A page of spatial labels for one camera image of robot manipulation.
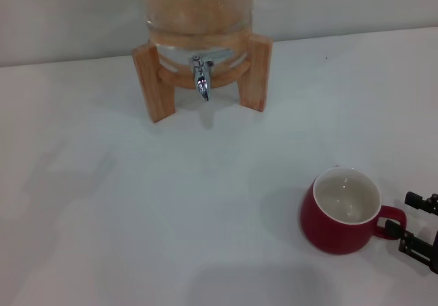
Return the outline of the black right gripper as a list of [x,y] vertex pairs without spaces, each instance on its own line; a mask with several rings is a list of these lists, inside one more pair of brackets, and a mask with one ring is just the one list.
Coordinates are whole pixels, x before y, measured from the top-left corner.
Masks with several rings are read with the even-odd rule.
[[[423,199],[422,196],[414,192],[407,192],[404,203],[414,209],[419,209],[437,216],[437,199],[438,195],[436,193],[427,199]],[[432,272],[438,274],[438,232],[436,233],[433,244],[429,244],[416,237],[413,233],[403,229],[398,223],[392,220],[386,220],[385,233],[389,237],[400,241],[398,250],[401,253],[421,262],[431,268]]]

